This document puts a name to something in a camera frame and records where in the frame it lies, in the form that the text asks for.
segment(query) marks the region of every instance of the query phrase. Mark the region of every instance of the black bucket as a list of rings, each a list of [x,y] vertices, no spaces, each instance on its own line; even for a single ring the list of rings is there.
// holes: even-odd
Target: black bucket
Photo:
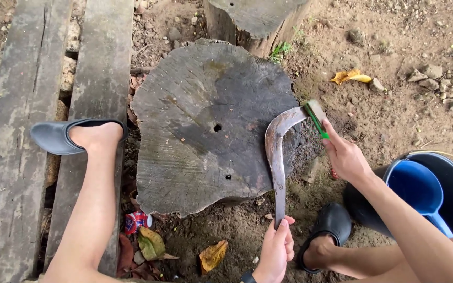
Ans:
[[[394,167],[402,160],[411,160],[422,164],[438,178],[444,191],[444,201],[439,209],[439,214],[453,232],[453,161],[436,153],[408,153],[398,157],[389,165],[375,169],[375,175],[387,182]],[[345,208],[356,222],[393,238],[368,200],[350,183],[345,186],[343,198]]]

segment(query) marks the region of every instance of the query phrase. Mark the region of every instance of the left hand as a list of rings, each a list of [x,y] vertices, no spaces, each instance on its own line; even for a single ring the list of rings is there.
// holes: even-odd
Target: left hand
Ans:
[[[295,220],[286,216],[274,229],[274,220],[263,238],[261,247],[260,263],[253,272],[253,278],[257,283],[280,283],[286,274],[286,263],[294,257],[293,237],[289,230],[289,224]]]

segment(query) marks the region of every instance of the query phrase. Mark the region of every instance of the tree stump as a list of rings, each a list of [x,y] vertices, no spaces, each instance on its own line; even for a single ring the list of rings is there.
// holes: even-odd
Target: tree stump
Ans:
[[[271,190],[265,131],[298,106],[291,83],[280,66],[227,42],[200,39],[170,52],[131,103],[142,211],[185,217]],[[297,126],[284,138],[286,175],[299,142]]]
[[[293,40],[310,4],[309,0],[204,0],[204,12],[211,38],[266,57],[276,45]]]

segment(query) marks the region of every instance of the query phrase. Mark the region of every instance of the curved blade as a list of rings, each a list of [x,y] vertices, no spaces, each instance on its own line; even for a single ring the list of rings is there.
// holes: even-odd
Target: curved blade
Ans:
[[[286,175],[282,160],[282,138],[291,127],[309,117],[303,107],[289,109],[275,117],[265,132],[265,151],[275,190],[275,229],[279,228],[286,207]]]

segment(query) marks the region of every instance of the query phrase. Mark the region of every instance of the wristwatch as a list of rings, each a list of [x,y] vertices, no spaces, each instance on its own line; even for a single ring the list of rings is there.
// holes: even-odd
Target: wristwatch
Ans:
[[[242,276],[241,276],[241,283],[256,283],[255,278],[253,277],[253,271],[254,269],[246,271]]]

